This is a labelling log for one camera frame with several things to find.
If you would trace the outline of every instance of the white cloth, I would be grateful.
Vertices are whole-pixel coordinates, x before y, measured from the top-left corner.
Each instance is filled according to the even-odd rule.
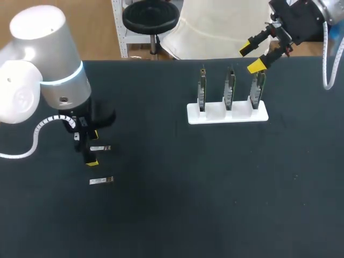
[[[270,21],[269,0],[184,0],[177,26],[162,47],[177,59],[241,57],[239,50]],[[247,57],[258,57],[269,40]]]

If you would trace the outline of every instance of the black mat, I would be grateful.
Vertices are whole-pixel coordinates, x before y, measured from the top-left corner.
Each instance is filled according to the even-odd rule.
[[[247,98],[250,62],[85,62],[94,97],[116,104],[95,142],[114,151],[88,168],[54,122],[32,157],[1,159],[0,257],[343,257],[343,67],[325,91],[320,58],[283,59],[267,74],[268,122],[187,122],[202,64],[220,101],[230,65]],[[52,114],[42,100],[29,121],[1,124],[0,152],[29,149]]]

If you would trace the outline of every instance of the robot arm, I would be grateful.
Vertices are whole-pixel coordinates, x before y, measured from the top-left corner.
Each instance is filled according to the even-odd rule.
[[[47,103],[62,112],[90,98],[90,84],[60,9],[26,9],[13,18],[10,31],[12,41],[0,50],[0,121],[29,118],[40,90]]]
[[[325,23],[335,25],[344,19],[344,0],[298,0],[291,6],[286,0],[271,0],[269,4],[274,12],[273,23],[249,38],[240,53],[247,55],[269,36],[279,40],[279,47],[248,66],[251,73],[268,69],[283,54],[289,56],[293,44],[300,45],[317,35]]]
[[[7,159],[30,156],[37,147],[40,129],[54,120],[63,120],[74,134],[74,147],[85,164],[98,165],[89,140],[98,139],[97,129],[110,126],[116,113],[111,102],[91,99],[91,86],[83,68],[63,12],[40,5],[17,14],[10,23],[12,41],[0,50],[0,122],[16,124],[36,110],[40,93],[59,115],[44,119],[34,130],[32,148]]]

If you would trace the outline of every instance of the wooden floor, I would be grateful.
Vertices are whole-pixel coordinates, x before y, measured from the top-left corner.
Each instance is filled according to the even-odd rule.
[[[83,60],[120,59],[111,0],[0,0],[0,49],[11,40],[13,16],[40,4],[55,5],[65,13]]]

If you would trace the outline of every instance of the cable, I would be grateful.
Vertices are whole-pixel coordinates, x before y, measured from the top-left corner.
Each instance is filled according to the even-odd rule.
[[[0,153],[0,157],[3,157],[5,159],[23,159],[25,157],[29,157],[37,149],[38,135],[39,135],[39,131],[41,130],[41,128],[44,125],[48,124],[49,122],[52,122],[52,121],[55,121],[55,120],[65,120],[65,121],[67,121],[69,123],[71,128],[75,128],[75,122],[70,117],[63,116],[63,115],[48,117],[48,118],[44,119],[43,121],[41,121],[36,126],[36,128],[34,130],[34,133],[33,133],[33,144],[32,144],[31,149],[28,152],[26,152],[24,154],[20,154],[20,155],[7,155],[7,154]]]
[[[337,55],[335,56],[333,68],[332,68],[331,79],[329,80],[329,84],[328,84],[327,83],[327,46],[328,46],[327,22],[323,23],[323,27],[324,27],[324,50],[322,53],[322,83],[324,85],[325,90],[329,90],[334,85],[334,81],[335,81],[335,77],[337,75],[339,62],[340,62],[340,59],[341,59],[343,51],[344,51],[344,38],[343,38],[341,44],[339,45]]]

